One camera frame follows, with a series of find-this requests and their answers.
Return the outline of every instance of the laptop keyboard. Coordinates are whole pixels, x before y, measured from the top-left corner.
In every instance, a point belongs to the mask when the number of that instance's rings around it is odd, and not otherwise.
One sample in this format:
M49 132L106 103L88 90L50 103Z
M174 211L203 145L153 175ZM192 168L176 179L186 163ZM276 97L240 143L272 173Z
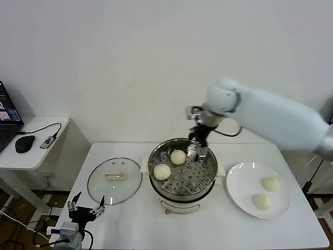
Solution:
M12 135L13 130L11 129L0 129L0 143L7 141L8 137Z

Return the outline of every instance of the laptop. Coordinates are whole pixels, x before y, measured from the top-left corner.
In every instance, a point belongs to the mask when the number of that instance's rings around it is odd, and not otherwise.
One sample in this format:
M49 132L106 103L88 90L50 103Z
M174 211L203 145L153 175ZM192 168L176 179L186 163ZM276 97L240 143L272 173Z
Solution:
M24 123L9 98L4 84L0 81L0 152L20 131Z

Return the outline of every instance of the white cable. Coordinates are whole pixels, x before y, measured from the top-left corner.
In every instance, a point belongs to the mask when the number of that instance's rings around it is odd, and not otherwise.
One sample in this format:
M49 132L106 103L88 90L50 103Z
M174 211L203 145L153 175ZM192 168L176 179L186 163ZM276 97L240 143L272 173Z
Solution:
M32 230L31 228L27 227L26 225L24 225L21 221L18 221L18 220L16 220L16 219L13 219L11 216L5 214L5 213L2 212L1 210L0 210L0 212L1 212L3 215L7 216L8 218L10 218L10 219L12 219L12 220L14 220L14 221L20 223L22 226L25 226L25 227L28 228L29 230L31 230L31 231L33 231L33 232L36 232L36 231ZM44 235L42 235L41 233L38 233L38 234L39 234L40 236L42 236L42 237L44 237L44 238L46 238L46 239L48 240L48 238L45 237Z
M317 158L316 155L311 160L309 160L307 164L305 164L304 168L306 168L315 158Z
M311 160L309 160L309 161L308 161L308 163L306 163L306 164L305 164L305 166L304 166L304 169L305 169L305 168L307 168L307 167L308 167L308 165L309 165L309 164L310 164L310 163L311 163L311 162L312 162L312 161L313 161L315 158L317 158L317 156L316 156L316 155L315 155L314 157L312 157L312 159L311 159Z

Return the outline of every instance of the laptop screen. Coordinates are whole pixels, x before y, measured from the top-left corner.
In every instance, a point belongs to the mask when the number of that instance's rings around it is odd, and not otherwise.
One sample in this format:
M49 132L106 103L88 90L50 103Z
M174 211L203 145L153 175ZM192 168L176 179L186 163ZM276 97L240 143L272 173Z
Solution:
M0 81L0 124L17 122L20 123L21 118L15 110L2 81Z

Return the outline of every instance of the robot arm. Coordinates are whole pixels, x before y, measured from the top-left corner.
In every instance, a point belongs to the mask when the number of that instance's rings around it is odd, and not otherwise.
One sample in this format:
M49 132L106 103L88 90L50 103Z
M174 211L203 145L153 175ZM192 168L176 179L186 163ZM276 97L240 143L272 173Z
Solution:
M208 88L206 102L192 107L195 119L190 139L201 145L225 117L287 150L314 152L333 161L333 126L315 110L268 91L251 89L230 78L219 78Z
M47 234L59 234L57 241L45 245L35 244L37 248L54 245L54 250L80 250L81 242L85 236L85 226L88 222L96 220L105 212L104 196L96 208L76 206L81 192L74 196L72 201L68 201L67 208L71 222L65 221L60 229L48 227Z

